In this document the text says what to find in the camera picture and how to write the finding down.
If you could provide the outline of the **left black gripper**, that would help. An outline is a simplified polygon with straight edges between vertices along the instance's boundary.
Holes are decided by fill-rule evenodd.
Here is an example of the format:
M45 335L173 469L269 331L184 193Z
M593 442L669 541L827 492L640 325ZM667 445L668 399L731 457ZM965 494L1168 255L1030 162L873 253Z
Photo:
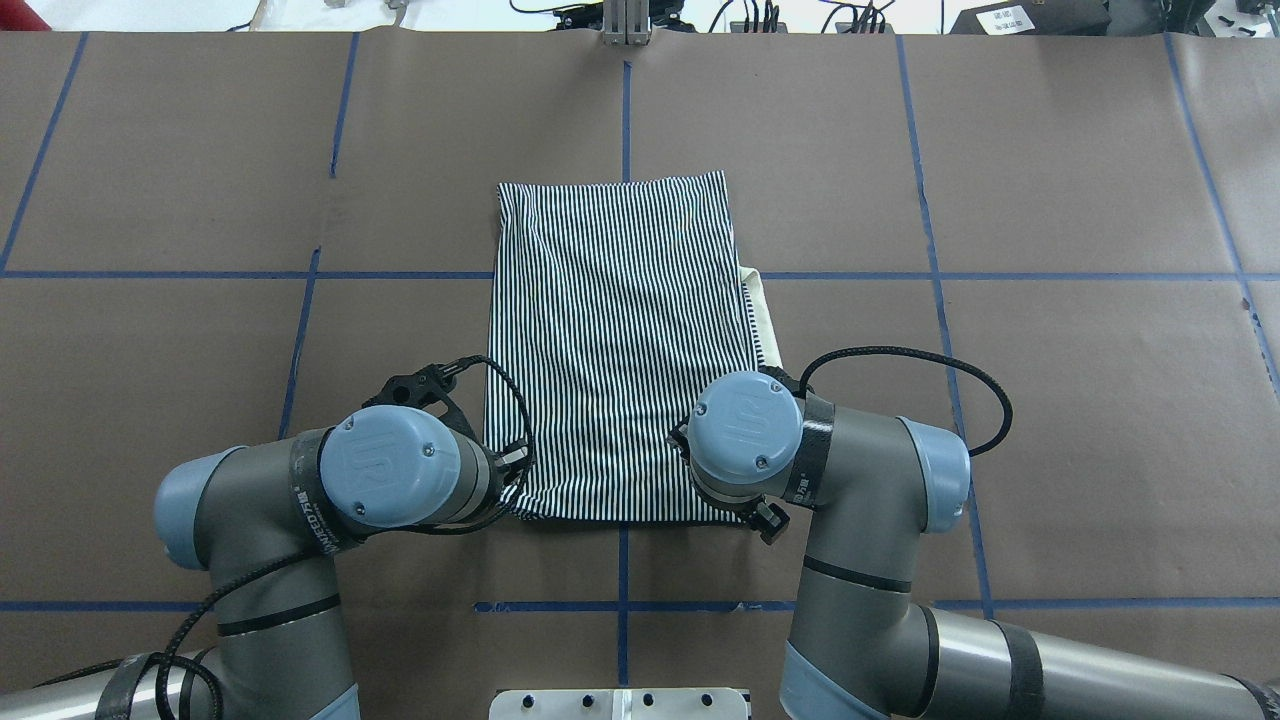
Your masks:
M465 411L451 397L457 386L457 377L472 365L474 363L434 363L412 374L392 375L362 404L362 409L399 406L425 411L435 404L442 404L445 411L439 419L447 428L462 436L476 436ZM530 439L517 439L503 448L495 456L495 474L502 480L500 488L516 491L521 487L535 460L536 443Z

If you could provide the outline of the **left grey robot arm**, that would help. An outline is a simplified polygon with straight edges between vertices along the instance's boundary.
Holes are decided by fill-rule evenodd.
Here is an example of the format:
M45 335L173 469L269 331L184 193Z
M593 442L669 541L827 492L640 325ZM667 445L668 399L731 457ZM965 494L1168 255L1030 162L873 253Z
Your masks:
M392 377L333 427L174 468L154 524L212 592L166 644L3 697L5 719L357 719L335 556L388 532L465 536L515 509L538 446L483 355Z

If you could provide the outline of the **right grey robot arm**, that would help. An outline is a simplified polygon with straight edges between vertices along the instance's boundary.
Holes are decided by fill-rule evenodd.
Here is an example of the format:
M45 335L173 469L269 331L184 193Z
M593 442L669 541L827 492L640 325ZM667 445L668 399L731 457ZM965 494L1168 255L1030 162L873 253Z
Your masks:
M1275 719L1277 688L913 601L922 537L972 484L950 430L790 389L712 382L669 433L701 498L773 541L812 514L785 646L791 719Z

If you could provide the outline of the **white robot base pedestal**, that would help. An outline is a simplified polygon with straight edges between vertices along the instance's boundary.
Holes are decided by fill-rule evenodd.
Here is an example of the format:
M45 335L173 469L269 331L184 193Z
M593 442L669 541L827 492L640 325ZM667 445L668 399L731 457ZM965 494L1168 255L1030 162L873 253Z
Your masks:
M658 687L502 691L489 719L751 719L749 691Z

